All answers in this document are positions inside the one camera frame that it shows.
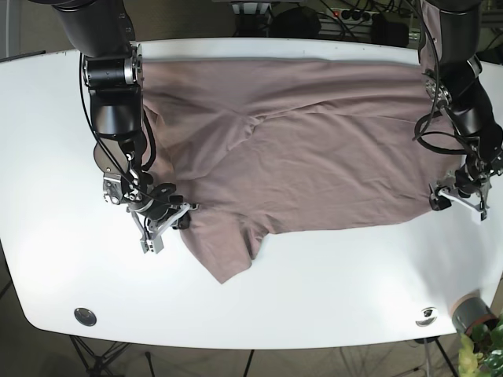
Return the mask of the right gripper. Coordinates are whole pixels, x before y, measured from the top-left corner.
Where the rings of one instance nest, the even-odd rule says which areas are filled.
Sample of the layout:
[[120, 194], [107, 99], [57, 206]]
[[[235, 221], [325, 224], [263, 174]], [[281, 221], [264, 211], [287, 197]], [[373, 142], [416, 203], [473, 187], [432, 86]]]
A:
[[164, 183], [142, 193], [126, 178], [106, 172], [103, 176], [104, 199], [114, 205], [126, 205], [141, 233], [144, 253], [159, 253], [164, 249], [162, 234], [168, 229], [184, 230], [191, 222], [190, 212], [197, 209], [176, 193], [176, 186]]

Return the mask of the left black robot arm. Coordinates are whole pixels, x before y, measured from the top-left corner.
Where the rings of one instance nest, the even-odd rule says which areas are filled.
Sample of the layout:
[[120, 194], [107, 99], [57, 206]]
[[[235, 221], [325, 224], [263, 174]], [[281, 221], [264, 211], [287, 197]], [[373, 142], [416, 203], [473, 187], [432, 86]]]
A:
[[[464, 164], [430, 186], [432, 210], [452, 203], [467, 207], [475, 221], [487, 219], [490, 179], [502, 173], [502, 128], [494, 118], [488, 94], [479, 80], [483, 71], [476, 55], [481, 26], [479, 1], [417, 1], [420, 21], [418, 59], [431, 99], [431, 111], [414, 127], [415, 140], [445, 156], [463, 156]], [[425, 140], [433, 119], [443, 116], [453, 127], [458, 149], [434, 146]]]

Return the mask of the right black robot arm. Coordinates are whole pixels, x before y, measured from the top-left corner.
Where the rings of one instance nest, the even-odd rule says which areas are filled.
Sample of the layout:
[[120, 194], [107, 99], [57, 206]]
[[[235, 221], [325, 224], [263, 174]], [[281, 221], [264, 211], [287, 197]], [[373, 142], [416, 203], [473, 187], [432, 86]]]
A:
[[80, 52], [79, 89], [96, 141], [105, 201], [124, 205], [141, 232], [145, 253], [163, 250], [166, 229], [187, 229], [195, 204], [172, 183], [155, 185], [149, 173], [156, 142], [143, 107], [141, 46], [121, 1], [51, 1], [70, 43]]

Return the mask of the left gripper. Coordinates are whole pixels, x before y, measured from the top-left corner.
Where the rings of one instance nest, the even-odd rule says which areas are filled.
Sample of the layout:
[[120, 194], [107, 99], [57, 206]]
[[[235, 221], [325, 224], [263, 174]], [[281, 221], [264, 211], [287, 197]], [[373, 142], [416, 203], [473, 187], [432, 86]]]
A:
[[458, 203], [471, 211], [472, 220], [480, 225], [489, 218], [488, 195], [490, 179], [502, 175], [502, 154], [497, 153], [488, 163], [477, 156], [466, 156], [457, 170], [429, 185], [429, 203], [433, 211], [442, 211]]

